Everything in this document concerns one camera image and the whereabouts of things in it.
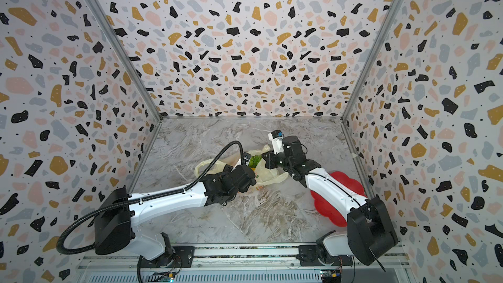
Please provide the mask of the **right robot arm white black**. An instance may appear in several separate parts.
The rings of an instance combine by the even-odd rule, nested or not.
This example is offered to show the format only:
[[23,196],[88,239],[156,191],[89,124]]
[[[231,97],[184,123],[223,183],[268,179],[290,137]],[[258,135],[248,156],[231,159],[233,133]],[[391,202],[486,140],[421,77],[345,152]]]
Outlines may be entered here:
[[330,265],[343,255],[364,265],[378,262],[398,244],[385,203],[378,197],[360,195],[332,177],[318,162],[309,159],[297,136],[280,130],[269,134],[272,151],[262,154],[265,167],[281,168],[295,181],[320,196],[347,223],[344,234],[332,232],[316,242],[316,259]]

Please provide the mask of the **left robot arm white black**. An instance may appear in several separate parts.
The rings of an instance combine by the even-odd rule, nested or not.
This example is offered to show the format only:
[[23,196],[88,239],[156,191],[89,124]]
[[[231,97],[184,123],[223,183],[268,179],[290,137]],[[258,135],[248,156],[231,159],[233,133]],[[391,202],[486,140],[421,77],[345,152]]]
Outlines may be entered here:
[[126,250],[146,260],[168,263],[174,256],[169,237],[165,233],[152,233],[142,224],[173,212],[219,204],[226,205],[238,193],[245,193],[256,184],[255,172],[246,165],[226,166],[217,174],[203,176],[192,188],[180,193],[175,188],[154,193],[127,194],[118,189],[106,199],[105,207],[124,200],[139,200],[135,204],[114,208],[94,219],[95,248],[98,255],[109,255]]

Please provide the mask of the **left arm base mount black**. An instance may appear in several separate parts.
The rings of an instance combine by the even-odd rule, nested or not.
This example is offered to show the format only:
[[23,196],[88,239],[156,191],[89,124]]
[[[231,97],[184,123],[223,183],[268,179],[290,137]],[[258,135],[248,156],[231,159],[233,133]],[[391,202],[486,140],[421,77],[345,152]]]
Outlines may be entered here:
[[174,246],[172,252],[165,252],[152,261],[142,258],[137,264],[139,269],[171,269],[178,270],[190,268],[195,257],[194,246]]

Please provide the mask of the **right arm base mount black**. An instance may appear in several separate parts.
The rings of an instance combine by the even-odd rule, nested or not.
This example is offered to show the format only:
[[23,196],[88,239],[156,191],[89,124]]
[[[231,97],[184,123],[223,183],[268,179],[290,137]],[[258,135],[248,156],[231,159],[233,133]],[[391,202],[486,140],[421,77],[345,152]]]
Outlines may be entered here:
[[300,245],[296,259],[302,267],[345,267],[353,266],[353,260],[349,255],[329,255],[321,245]]

